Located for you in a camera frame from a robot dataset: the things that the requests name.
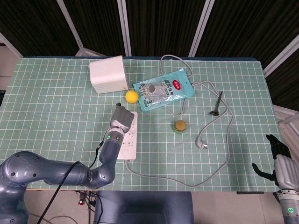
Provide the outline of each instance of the cutting mat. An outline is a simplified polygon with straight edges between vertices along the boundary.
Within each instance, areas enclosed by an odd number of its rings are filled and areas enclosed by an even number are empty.
[[[32,151],[51,160],[81,161],[90,165],[94,151],[115,104],[138,112],[137,159],[129,163],[135,172],[168,176],[196,184],[208,178],[226,157],[225,133],[229,116],[207,129],[203,140],[208,150],[195,145],[199,131],[213,119],[209,111],[216,97],[201,86],[188,99],[185,114],[173,117],[164,108],[141,112],[137,104],[128,105],[125,91],[98,95],[89,80],[88,64],[95,59],[23,58],[19,59],[0,108],[0,162],[21,150]],[[129,86],[161,75],[157,60],[125,60]],[[257,176],[251,163],[264,172],[273,170],[273,159],[266,134],[280,138],[269,91],[258,61],[188,61],[194,71],[191,82],[209,80],[235,114],[231,128],[231,160],[221,173],[204,186],[185,188],[165,180],[149,180],[131,175],[122,161],[116,164],[116,177],[109,190],[169,191],[275,191],[273,182]],[[163,62],[166,72],[185,68],[174,60]],[[179,112],[182,102],[169,105]],[[186,132],[176,134],[172,124],[182,119]],[[54,189],[42,181],[29,185],[35,189]],[[68,186],[64,189],[83,189]]]

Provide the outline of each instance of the yellow ball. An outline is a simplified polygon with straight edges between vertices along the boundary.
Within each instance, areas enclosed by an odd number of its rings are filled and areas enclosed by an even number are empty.
[[[134,90],[129,90],[126,93],[126,101],[130,104],[136,103],[138,100],[138,93],[135,92]]]

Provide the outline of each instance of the white power strip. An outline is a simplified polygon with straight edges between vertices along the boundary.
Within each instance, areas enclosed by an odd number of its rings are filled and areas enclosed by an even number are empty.
[[[138,113],[132,113],[134,114],[134,119],[130,130],[125,133],[125,137],[123,138],[121,149],[117,157],[118,160],[134,161],[136,159]]]

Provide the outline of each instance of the dark panel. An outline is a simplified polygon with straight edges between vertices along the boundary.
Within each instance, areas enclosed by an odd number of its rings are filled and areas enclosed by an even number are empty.
[[[266,78],[273,104],[299,111],[299,49]]]
[[[125,55],[117,0],[64,0],[85,48]]]
[[[299,34],[298,0],[216,0],[200,57],[255,57],[266,67]]]
[[[127,0],[133,56],[188,56],[204,0]]]
[[[56,0],[0,0],[0,32],[23,56],[75,56],[79,50]]]

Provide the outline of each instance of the white plug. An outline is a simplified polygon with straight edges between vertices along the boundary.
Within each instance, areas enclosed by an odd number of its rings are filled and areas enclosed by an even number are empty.
[[[198,146],[198,148],[200,149],[207,149],[207,143],[202,142],[200,137],[197,138],[196,140],[196,145]]]

